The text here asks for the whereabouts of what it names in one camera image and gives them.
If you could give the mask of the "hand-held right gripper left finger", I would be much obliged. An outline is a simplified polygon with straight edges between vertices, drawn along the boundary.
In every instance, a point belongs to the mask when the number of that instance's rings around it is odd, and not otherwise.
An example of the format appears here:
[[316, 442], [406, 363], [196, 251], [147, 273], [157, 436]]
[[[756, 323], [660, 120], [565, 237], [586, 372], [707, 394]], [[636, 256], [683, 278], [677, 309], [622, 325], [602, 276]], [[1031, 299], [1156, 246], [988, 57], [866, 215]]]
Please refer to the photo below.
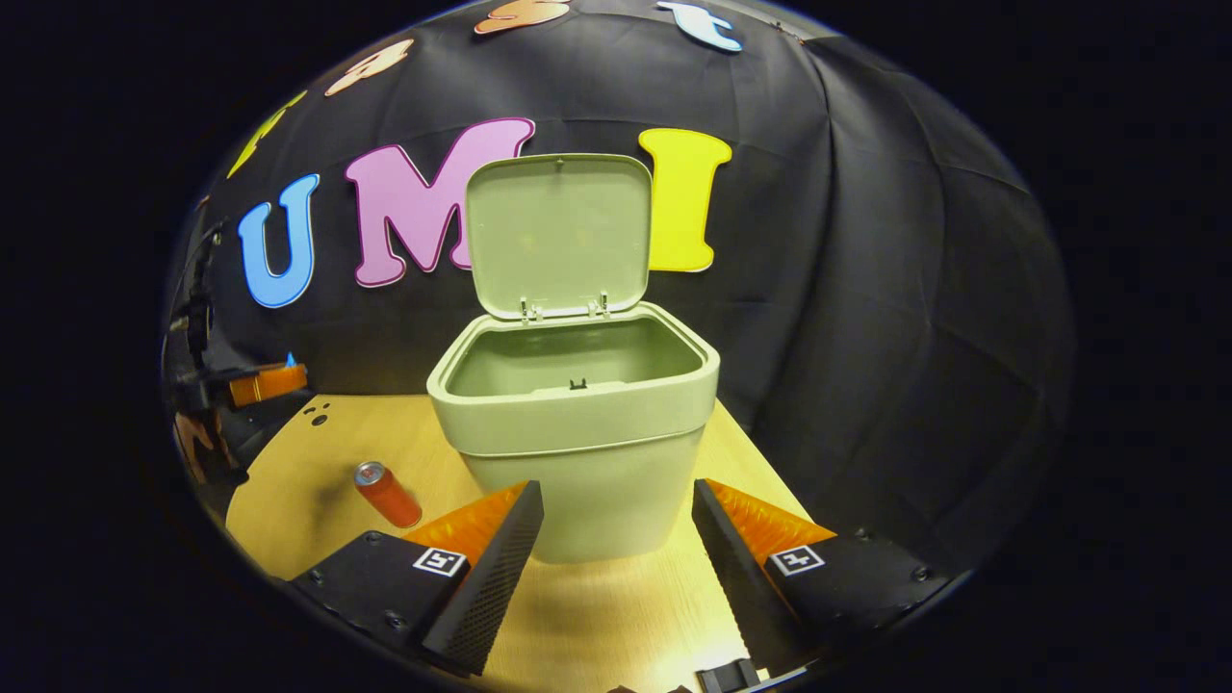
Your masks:
[[400, 538], [361, 531], [290, 587], [381, 649], [479, 676], [543, 515], [541, 485], [530, 478]]

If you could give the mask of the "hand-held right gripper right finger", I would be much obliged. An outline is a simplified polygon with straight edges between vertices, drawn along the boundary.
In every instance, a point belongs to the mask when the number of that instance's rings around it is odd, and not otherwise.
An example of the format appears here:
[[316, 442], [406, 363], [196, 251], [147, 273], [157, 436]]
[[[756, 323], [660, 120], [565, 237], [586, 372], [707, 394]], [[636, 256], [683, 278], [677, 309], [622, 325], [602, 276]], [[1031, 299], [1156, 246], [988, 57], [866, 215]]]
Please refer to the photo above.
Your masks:
[[770, 675], [870, 654], [954, 588], [876, 531], [834, 531], [717, 478], [697, 478], [691, 517], [747, 654]]

